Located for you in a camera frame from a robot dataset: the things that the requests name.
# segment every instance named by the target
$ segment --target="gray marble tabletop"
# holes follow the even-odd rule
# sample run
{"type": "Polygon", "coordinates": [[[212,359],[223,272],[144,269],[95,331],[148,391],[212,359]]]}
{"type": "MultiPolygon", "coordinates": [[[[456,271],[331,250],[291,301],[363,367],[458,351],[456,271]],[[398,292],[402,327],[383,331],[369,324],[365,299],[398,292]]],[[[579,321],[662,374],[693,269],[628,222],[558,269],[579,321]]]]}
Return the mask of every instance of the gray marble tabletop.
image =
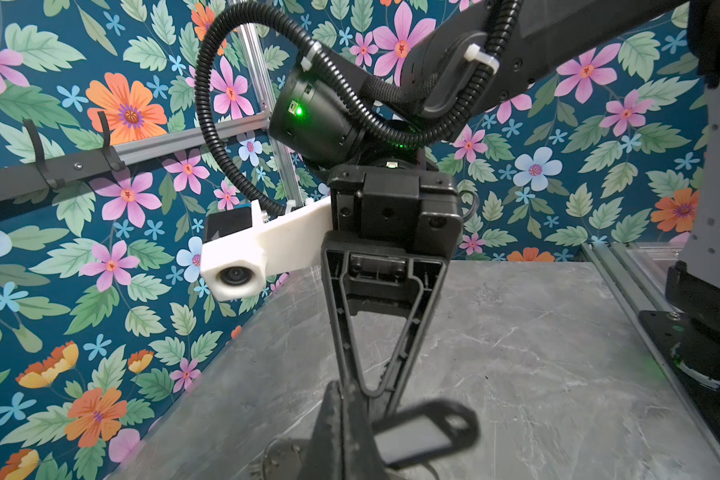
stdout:
{"type": "MultiPolygon", "coordinates": [[[[369,378],[401,321],[355,318],[369,378]]],[[[309,436],[336,377],[319,274],[297,272],[110,480],[247,480],[272,438],[309,436]]],[[[442,480],[720,480],[591,264],[452,262],[402,403],[438,396],[473,408],[482,428],[475,448],[433,462],[442,480]]]]}

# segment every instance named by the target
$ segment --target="green leaf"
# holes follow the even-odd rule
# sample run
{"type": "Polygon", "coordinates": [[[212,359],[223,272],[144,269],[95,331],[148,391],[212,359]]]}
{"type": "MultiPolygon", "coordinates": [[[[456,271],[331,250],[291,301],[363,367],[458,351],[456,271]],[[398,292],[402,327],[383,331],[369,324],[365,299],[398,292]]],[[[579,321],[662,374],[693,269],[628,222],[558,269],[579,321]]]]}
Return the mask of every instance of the green leaf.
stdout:
{"type": "Polygon", "coordinates": [[[663,154],[667,148],[681,147],[690,140],[678,135],[680,130],[672,128],[670,125],[648,124],[637,129],[637,133],[642,135],[640,141],[643,144],[637,149],[644,153],[657,152],[663,154]]]}
{"type": "Polygon", "coordinates": [[[221,334],[222,332],[205,332],[197,341],[192,342],[192,348],[190,349],[192,360],[197,360],[198,363],[207,360],[213,353],[213,349],[216,348],[216,342],[218,342],[221,334]]]}
{"type": "Polygon", "coordinates": [[[586,150],[591,145],[599,142],[602,137],[608,135],[608,129],[600,126],[600,122],[604,118],[603,115],[595,115],[576,127],[576,131],[568,139],[568,145],[563,149],[563,153],[569,154],[576,150],[586,150]]]}
{"type": "Polygon", "coordinates": [[[632,185],[632,180],[637,176],[637,167],[629,162],[618,164],[608,171],[603,182],[603,194],[600,198],[606,198],[615,192],[621,192],[627,185],[632,185]]]}
{"type": "Polygon", "coordinates": [[[646,175],[650,178],[648,186],[659,197],[674,197],[676,190],[682,190],[690,184],[689,179],[674,170],[667,170],[666,172],[654,170],[646,172],[646,175]]]}
{"type": "Polygon", "coordinates": [[[68,128],[63,125],[61,126],[61,131],[63,131],[74,146],[80,150],[96,150],[104,146],[104,139],[95,131],[78,130],[77,128],[68,128]]]}
{"type": "Polygon", "coordinates": [[[138,63],[140,67],[145,70],[149,69],[150,72],[155,70],[162,72],[168,65],[166,54],[152,37],[144,38],[138,35],[134,40],[129,40],[128,43],[130,46],[123,52],[125,62],[138,63]]]}
{"type": "Polygon", "coordinates": [[[557,120],[563,121],[571,127],[578,127],[579,121],[576,120],[575,109],[565,102],[557,102],[557,120]]]}
{"type": "Polygon", "coordinates": [[[541,111],[542,108],[552,103],[554,100],[554,91],[557,88],[557,82],[560,80],[560,76],[555,74],[554,77],[550,78],[549,81],[539,88],[534,94],[536,101],[531,105],[528,110],[528,118],[533,117],[541,111]]]}
{"type": "Polygon", "coordinates": [[[37,25],[23,29],[12,23],[5,29],[5,45],[23,57],[22,66],[46,72],[59,72],[59,68],[72,68],[70,62],[85,60],[85,56],[51,32],[38,32],[37,25]]]}
{"type": "Polygon", "coordinates": [[[83,226],[91,220],[90,213],[96,210],[96,194],[88,184],[79,181],[69,182],[55,192],[57,195],[51,204],[58,207],[56,218],[64,220],[73,234],[82,235],[83,226]]]}
{"type": "Polygon", "coordinates": [[[613,225],[621,214],[621,201],[623,199],[623,197],[614,198],[607,204],[598,206],[595,211],[592,212],[592,216],[590,216],[590,225],[598,230],[613,225]]]}
{"type": "Polygon", "coordinates": [[[44,316],[58,316],[70,312],[68,306],[59,303],[50,303],[44,296],[29,296],[16,300],[19,304],[19,312],[32,320],[39,320],[44,316]]]}
{"type": "Polygon", "coordinates": [[[67,327],[65,335],[77,333],[89,326],[96,326],[105,317],[112,315],[113,307],[120,303],[120,295],[113,286],[104,292],[99,292],[96,285],[91,285],[85,290],[85,294],[77,299],[77,305],[72,309],[74,315],[72,323],[67,327]]]}
{"type": "Polygon", "coordinates": [[[592,211],[592,194],[586,191],[586,183],[576,189],[565,203],[565,213],[576,218],[583,218],[592,211]]]}
{"type": "Polygon", "coordinates": [[[675,103],[679,96],[691,90],[698,81],[698,78],[681,81],[680,77],[651,80],[637,89],[640,94],[638,100],[653,100],[653,104],[648,107],[648,110],[661,110],[662,107],[675,103]]]}
{"type": "Polygon", "coordinates": [[[483,218],[489,222],[498,220],[503,215],[504,206],[501,204],[501,200],[496,197],[496,194],[490,192],[488,199],[483,202],[483,218]]]}
{"type": "Polygon", "coordinates": [[[62,244],[61,248],[48,252],[49,259],[29,268],[41,275],[59,274],[61,278],[77,275],[83,265],[95,262],[91,249],[96,242],[87,238],[76,238],[74,242],[62,244]]]}
{"type": "Polygon", "coordinates": [[[506,246],[507,244],[518,241],[517,238],[509,235],[509,232],[506,230],[500,230],[498,228],[489,228],[483,232],[482,238],[485,240],[485,245],[489,248],[506,246]]]}
{"type": "MultiPolygon", "coordinates": [[[[427,0],[417,0],[416,3],[424,4],[424,12],[427,11],[427,0]]],[[[365,32],[371,26],[373,20],[373,0],[355,0],[352,4],[352,26],[358,32],[365,32]]]]}
{"type": "Polygon", "coordinates": [[[650,208],[646,208],[634,215],[627,215],[624,219],[616,224],[616,228],[610,231],[611,237],[623,244],[634,242],[643,234],[648,225],[648,214],[650,208]]]}
{"type": "Polygon", "coordinates": [[[541,124],[538,127],[534,129],[534,134],[532,134],[528,139],[525,141],[523,145],[526,147],[531,144],[535,144],[538,141],[546,140],[547,137],[550,134],[550,131],[552,130],[552,124],[553,121],[549,121],[546,124],[541,124]]]}
{"type": "Polygon", "coordinates": [[[621,158],[624,150],[618,140],[608,140],[598,145],[592,150],[592,153],[584,161],[584,166],[579,170],[580,174],[591,172],[592,170],[600,171],[605,167],[610,167],[614,162],[621,158]]]}
{"type": "Polygon", "coordinates": [[[659,75],[674,75],[674,74],[686,74],[699,66],[699,59],[690,52],[685,53],[680,57],[677,62],[672,62],[668,65],[663,66],[658,71],[659,75]]]}
{"type": "Polygon", "coordinates": [[[120,423],[128,427],[154,417],[155,412],[150,408],[150,403],[147,400],[143,398],[132,398],[128,400],[128,412],[120,419],[120,423]]]}
{"type": "Polygon", "coordinates": [[[3,437],[0,445],[23,442],[21,447],[26,448],[56,442],[67,435],[64,429],[74,421],[67,416],[71,407],[72,403],[66,402],[64,406],[51,405],[46,407],[45,412],[33,413],[25,423],[3,437]]]}
{"type": "Polygon", "coordinates": [[[148,300],[157,300],[159,295],[167,293],[168,290],[170,290],[170,287],[163,284],[162,279],[155,278],[152,275],[138,274],[133,277],[130,285],[128,285],[128,296],[133,301],[147,302],[148,300]]]}
{"type": "Polygon", "coordinates": [[[195,313],[192,312],[192,309],[187,305],[180,305],[179,303],[172,302],[170,308],[173,311],[170,319],[173,322],[173,329],[176,331],[176,334],[189,336],[197,324],[195,313]]]}
{"type": "Polygon", "coordinates": [[[653,74],[653,63],[659,59],[660,43],[653,32],[640,32],[629,37],[621,44],[619,63],[625,72],[640,76],[644,82],[653,74]]]}
{"type": "Polygon", "coordinates": [[[40,87],[32,85],[19,87],[8,83],[8,87],[0,94],[0,110],[13,120],[21,122],[29,119],[39,127],[80,126],[75,117],[59,105],[60,102],[55,97],[41,91],[40,87]]]}
{"type": "Polygon", "coordinates": [[[554,242],[555,245],[578,246],[586,242],[589,236],[583,226],[566,226],[557,229],[552,235],[544,239],[545,242],[554,242]]]}
{"type": "Polygon", "coordinates": [[[88,389],[101,389],[106,392],[109,389],[116,389],[123,383],[125,375],[126,359],[123,358],[125,345],[117,347],[107,358],[101,359],[99,368],[91,373],[92,382],[88,383],[88,389]]]}
{"type": "Polygon", "coordinates": [[[312,30],[312,37],[328,48],[336,43],[336,35],[336,28],[330,22],[318,24],[317,28],[312,30]]]}
{"type": "Polygon", "coordinates": [[[110,42],[110,40],[106,37],[106,30],[104,30],[104,27],[102,27],[101,24],[99,24],[93,17],[80,8],[79,5],[77,5],[77,10],[80,12],[80,18],[83,20],[85,32],[91,40],[100,44],[107,52],[117,56],[117,50],[115,50],[112,42],[110,42]]]}
{"type": "Polygon", "coordinates": [[[96,446],[83,447],[74,454],[73,469],[80,480],[96,480],[99,467],[104,465],[106,442],[99,438],[96,446]]]}
{"type": "Polygon", "coordinates": [[[168,370],[152,369],[149,373],[140,373],[135,377],[136,384],[141,387],[139,393],[144,397],[159,402],[167,398],[173,391],[173,380],[168,370]]]}

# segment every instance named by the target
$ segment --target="blue flower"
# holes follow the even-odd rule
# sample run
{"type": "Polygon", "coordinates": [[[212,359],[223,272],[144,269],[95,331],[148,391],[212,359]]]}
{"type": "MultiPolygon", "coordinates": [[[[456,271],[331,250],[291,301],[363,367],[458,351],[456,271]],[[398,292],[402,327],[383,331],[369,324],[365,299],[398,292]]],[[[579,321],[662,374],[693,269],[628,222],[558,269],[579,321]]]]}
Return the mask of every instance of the blue flower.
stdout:
{"type": "Polygon", "coordinates": [[[179,75],[184,74],[184,68],[186,68],[186,65],[181,63],[181,55],[177,55],[175,57],[173,55],[168,55],[168,59],[172,63],[170,66],[172,72],[179,72],[179,75]]]}
{"type": "Polygon", "coordinates": [[[155,81],[155,83],[146,82],[146,86],[153,89],[152,96],[154,98],[161,96],[164,100],[167,100],[168,97],[166,97],[166,92],[168,91],[168,85],[161,85],[160,79],[157,77],[157,75],[153,75],[152,79],[155,81]]]}
{"type": "Polygon", "coordinates": [[[176,270],[176,265],[171,265],[171,266],[170,266],[170,271],[173,272],[173,273],[172,273],[172,274],[168,274],[168,275],[166,276],[166,280],[170,280],[170,284],[171,284],[171,285],[175,285],[177,280],[178,280],[179,282],[181,282],[181,279],[184,278],[184,277],[182,276],[182,274],[184,273],[184,269],[183,269],[183,268],[179,268],[178,270],[176,270]]]}
{"type": "Polygon", "coordinates": [[[152,235],[152,240],[157,240],[158,235],[162,235],[165,232],[160,229],[161,226],[163,226],[163,221],[159,220],[156,224],[152,220],[147,220],[146,225],[149,227],[148,229],[144,230],[144,235],[149,236],[152,235]]]}
{"type": "Polygon", "coordinates": [[[88,361],[93,360],[96,358],[96,354],[101,355],[102,357],[106,357],[106,350],[105,347],[112,343],[112,340],[104,340],[104,334],[99,333],[96,336],[96,343],[86,343],[83,345],[83,350],[88,351],[90,350],[90,355],[88,355],[88,361]]]}
{"type": "Polygon", "coordinates": [[[544,222],[544,225],[548,226],[549,228],[552,228],[555,225],[558,225],[560,222],[558,221],[560,217],[559,216],[551,216],[547,215],[547,221],[544,222]]]}
{"type": "Polygon", "coordinates": [[[623,141],[624,143],[619,145],[619,149],[621,149],[622,151],[626,150],[628,154],[631,154],[632,150],[637,150],[643,145],[643,142],[638,141],[642,136],[642,134],[635,134],[634,137],[629,138],[626,135],[622,135],[621,141],[623,141]]]}
{"type": "Polygon", "coordinates": [[[515,123],[514,118],[510,118],[509,126],[502,128],[501,131],[505,132],[507,134],[507,138],[509,138],[512,135],[519,135],[520,131],[518,129],[522,126],[523,126],[523,122],[515,123]]]}
{"type": "Polygon", "coordinates": [[[666,37],[664,37],[664,41],[668,43],[661,48],[661,51],[664,52],[666,50],[669,50],[670,53],[674,55],[675,52],[677,52],[678,47],[685,47],[686,45],[688,45],[688,41],[683,39],[685,36],[685,30],[682,30],[679,34],[677,34],[676,37],[673,37],[672,35],[667,35],[666,37]]]}
{"type": "Polygon", "coordinates": [[[566,135],[568,135],[568,132],[560,131],[559,128],[556,128],[554,131],[554,135],[550,136],[550,140],[552,140],[552,145],[557,145],[557,142],[565,142],[566,135]]]}
{"type": "Polygon", "coordinates": [[[38,402],[37,400],[27,400],[26,402],[22,403],[21,400],[23,398],[24,394],[22,392],[16,392],[13,398],[10,399],[10,406],[0,407],[0,414],[5,414],[0,418],[0,426],[5,425],[5,423],[10,419],[11,416],[16,418],[17,420],[24,420],[27,415],[21,410],[29,408],[38,402]]]}
{"type": "Polygon", "coordinates": [[[195,287],[195,292],[199,293],[199,297],[202,298],[203,295],[210,295],[211,292],[208,291],[208,285],[206,285],[206,282],[201,278],[200,284],[195,287]]]}
{"type": "Polygon", "coordinates": [[[574,258],[574,256],[568,253],[567,248],[563,248],[562,253],[554,255],[554,261],[556,261],[556,262],[567,262],[568,260],[571,260],[572,258],[574,258]]]}
{"type": "Polygon", "coordinates": [[[81,105],[80,103],[88,103],[88,99],[86,97],[77,96],[77,94],[80,92],[80,87],[78,87],[77,85],[72,85],[71,92],[68,91],[66,88],[62,87],[61,85],[57,85],[56,91],[66,97],[63,101],[61,101],[61,106],[64,108],[69,108],[70,106],[74,105],[77,111],[81,112],[83,111],[83,105],[81,105]]]}
{"type": "Polygon", "coordinates": [[[685,158],[675,159],[675,163],[678,164],[675,170],[680,170],[683,167],[690,170],[692,168],[691,164],[698,164],[700,161],[698,158],[693,158],[693,152],[688,152],[685,158]]]}
{"type": "Polygon", "coordinates": [[[128,225],[127,218],[123,220],[122,225],[120,224],[120,222],[115,222],[113,226],[115,227],[115,230],[117,230],[117,233],[115,233],[115,236],[117,238],[120,238],[122,236],[124,236],[125,238],[130,238],[130,234],[128,232],[134,231],[134,228],[131,225],[128,225]]]}
{"type": "Polygon", "coordinates": [[[515,175],[517,172],[518,172],[517,170],[512,168],[512,164],[509,164],[509,165],[507,165],[506,170],[499,169],[499,173],[501,174],[501,177],[499,177],[499,178],[501,178],[502,180],[505,180],[507,178],[512,178],[512,175],[515,175]]]}
{"type": "Polygon", "coordinates": [[[516,202],[523,202],[524,204],[528,205],[528,200],[531,198],[536,198],[535,194],[529,194],[530,187],[523,188],[523,191],[516,191],[514,194],[518,196],[518,199],[515,200],[516,202]]]}
{"type": "Polygon", "coordinates": [[[107,29],[107,30],[112,30],[112,29],[114,28],[115,33],[116,33],[117,36],[119,37],[119,36],[120,36],[120,32],[121,32],[121,31],[122,31],[122,32],[125,31],[125,27],[120,24],[120,16],[119,16],[118,14],[116,14],[115,16],[111,17],[108,12],[105,12],[105,13],[104,13],[104,16],[106,17],[107,20],[110,21],[109,23],[107,23],[107,24],[105,25],[105,26],[106,26],[106,29],[107,29]]]}

